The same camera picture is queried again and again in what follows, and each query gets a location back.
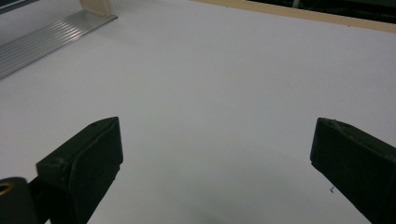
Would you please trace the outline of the clear plastic packaging tray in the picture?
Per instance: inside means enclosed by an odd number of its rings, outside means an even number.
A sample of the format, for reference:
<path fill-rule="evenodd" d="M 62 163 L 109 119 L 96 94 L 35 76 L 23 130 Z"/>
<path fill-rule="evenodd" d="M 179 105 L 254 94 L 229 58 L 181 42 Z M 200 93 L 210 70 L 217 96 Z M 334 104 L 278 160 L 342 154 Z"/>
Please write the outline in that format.
<path fill-rule="evenodd" d="M 75 43 L 116 18 L 115 15 L 100 16 L 81 10 L 0 45 L 0 81 Z"/>

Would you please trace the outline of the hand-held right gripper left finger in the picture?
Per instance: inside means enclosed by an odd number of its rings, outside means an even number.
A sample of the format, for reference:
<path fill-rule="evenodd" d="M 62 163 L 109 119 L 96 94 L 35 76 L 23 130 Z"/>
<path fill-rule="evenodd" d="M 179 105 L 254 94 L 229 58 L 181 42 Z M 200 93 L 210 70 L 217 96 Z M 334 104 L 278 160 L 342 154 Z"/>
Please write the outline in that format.
<path fill-rule="evenodd" d="M 36 164 L 51 224 L 87 224 L 123 163 L 120 120 L 98 120 Z"/>

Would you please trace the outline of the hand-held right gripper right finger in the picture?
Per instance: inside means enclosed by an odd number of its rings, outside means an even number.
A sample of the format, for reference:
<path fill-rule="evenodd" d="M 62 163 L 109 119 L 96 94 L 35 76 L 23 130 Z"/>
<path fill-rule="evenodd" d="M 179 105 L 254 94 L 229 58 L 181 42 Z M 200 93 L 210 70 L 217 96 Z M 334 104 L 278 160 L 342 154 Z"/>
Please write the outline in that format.
<path fill-rule="evenodd" d="M 372 224 L 396 224 L 396 147 L 319 118 L 310 160 Z"/>

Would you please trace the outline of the white table mat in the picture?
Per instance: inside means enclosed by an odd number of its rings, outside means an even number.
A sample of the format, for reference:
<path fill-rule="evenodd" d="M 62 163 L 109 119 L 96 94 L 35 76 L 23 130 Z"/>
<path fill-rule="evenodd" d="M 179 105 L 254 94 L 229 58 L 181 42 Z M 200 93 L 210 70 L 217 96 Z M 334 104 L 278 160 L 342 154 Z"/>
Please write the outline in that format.
<path fill-rule="evenodd" d="M 118 17 L 0 80 L 0 179 L 120 119 L 90 224 L 369 224 L 311 164 L 316 121 L 396 146 L 396 34 L 190 0 Z"/>

